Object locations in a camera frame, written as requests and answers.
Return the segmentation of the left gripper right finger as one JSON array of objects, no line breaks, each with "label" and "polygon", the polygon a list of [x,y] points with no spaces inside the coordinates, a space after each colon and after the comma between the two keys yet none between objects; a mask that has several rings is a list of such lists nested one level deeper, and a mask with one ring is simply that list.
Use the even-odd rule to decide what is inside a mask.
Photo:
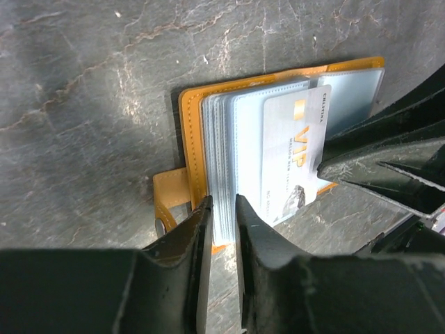
[{"label": "left gripper right finger", "polygon": [[236,198],[246,333],[443,333],[444,236],[411,217],[350,255],[315,256]]}]

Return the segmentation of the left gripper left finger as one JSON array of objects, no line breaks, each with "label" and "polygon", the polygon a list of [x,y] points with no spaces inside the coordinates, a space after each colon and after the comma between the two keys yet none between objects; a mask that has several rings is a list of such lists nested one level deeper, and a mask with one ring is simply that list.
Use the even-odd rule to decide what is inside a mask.
[{"label": "left gripper left finger", "polygon": [[142,249],[5,249],[2,333],[203,333],[212,199]]}]

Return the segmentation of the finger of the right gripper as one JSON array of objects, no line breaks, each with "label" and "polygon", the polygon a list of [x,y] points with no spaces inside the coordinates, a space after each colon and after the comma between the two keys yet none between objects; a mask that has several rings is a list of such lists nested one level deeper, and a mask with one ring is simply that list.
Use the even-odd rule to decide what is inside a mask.
[{"label": "finger of the right gripper", "polygon": [[378,114],[327,140],[323,161],[444,119],[444,67]]},{"label": "finger of the right gripper", "polygon": [[444,138],[393,138],[328,159],[318,175],[433,218],[444,209]]}]

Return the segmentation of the white VIP card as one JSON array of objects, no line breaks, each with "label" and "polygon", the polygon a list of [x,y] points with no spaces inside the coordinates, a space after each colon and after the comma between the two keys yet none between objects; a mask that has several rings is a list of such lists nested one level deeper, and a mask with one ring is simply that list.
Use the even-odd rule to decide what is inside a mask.
[{"label": "white VIP card", "polygon": [[330,96],[325,85],[264,103],[261,218],[271,226],[316,199]]}]

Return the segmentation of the orange leather card holder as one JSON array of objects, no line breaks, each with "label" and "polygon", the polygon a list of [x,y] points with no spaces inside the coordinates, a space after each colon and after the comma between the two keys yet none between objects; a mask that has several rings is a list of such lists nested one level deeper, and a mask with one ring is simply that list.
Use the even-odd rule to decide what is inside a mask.
[{"label": "orange leather card holder", "polygon": [[[154,176],[157,232],[175,228],[173,207],[185,203],[196,207],[211,196],[213,250],[234,243],[237,195],[245,196],[261,218],[265,101],[330,85],[326,141],[368,118],[384,64],[383,57],[374,56],[184,90],[179,96],[179,114],[186,165]],[[317,172],[316,176],[317,195],[332,187]]]}]

